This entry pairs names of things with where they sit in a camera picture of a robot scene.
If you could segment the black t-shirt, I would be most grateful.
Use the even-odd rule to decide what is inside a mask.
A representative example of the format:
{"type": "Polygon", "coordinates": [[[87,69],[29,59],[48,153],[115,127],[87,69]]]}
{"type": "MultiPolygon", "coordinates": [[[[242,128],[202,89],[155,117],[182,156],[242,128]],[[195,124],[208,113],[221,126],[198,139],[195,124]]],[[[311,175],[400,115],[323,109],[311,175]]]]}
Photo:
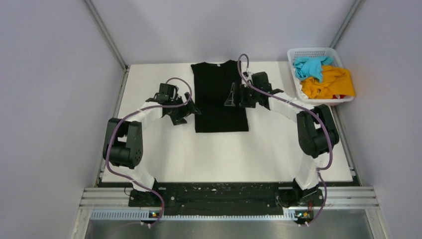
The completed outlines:
{"type": "Polygon", "coordinates": [[[192,64],[194,102],[201,112],[195,115],[196,133],[248,132],[246,110],[225,106],[232,84],[240,84],[237,62],[192,64]]]}

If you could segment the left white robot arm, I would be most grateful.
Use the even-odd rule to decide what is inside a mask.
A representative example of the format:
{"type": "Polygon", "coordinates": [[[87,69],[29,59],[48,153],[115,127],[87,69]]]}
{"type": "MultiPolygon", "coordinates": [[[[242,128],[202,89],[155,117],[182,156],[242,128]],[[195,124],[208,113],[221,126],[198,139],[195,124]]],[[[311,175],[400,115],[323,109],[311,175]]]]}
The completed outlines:
{"type": "Polygon", "coordinates": [[[148,206],[158,203],[162,196],[154,189],[155,178],[140,165],[143,157],[143,131],[164,116],[169,116],[173,125],[186,124],[186,117],[199,115],[192,96],[193,90],[186,84],[188,91],[184,96],[178,94],[179,88],[168,82],[161,83],[158,92],[148,98],[134,112],[107,122],[103,148],[106,169],[121,178],[127,179],[135,190],[141,192],[141,200],[148,206]]]}

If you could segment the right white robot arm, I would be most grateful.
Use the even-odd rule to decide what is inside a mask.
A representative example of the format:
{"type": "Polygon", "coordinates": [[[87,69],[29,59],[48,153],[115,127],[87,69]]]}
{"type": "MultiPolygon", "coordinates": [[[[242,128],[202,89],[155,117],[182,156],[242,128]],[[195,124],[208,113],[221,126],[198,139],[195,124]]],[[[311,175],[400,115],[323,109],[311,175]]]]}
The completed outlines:
{"type": "Polygon", "coordinates": [[[231,84],[224,105],[239,108],[260,105],[296,124],[299,146],[303,152],[301,164],[293,179],[292,189],[281,192],[281,198],[285,207],[305,205],[317,195],[319,173],[331,166],[333,148],[339,142],[331,111],[327,105],[309,105],[290,97],[281,89],[273,89],[265,72],[244,72],[243,76],[248,80],[231,84]]]}

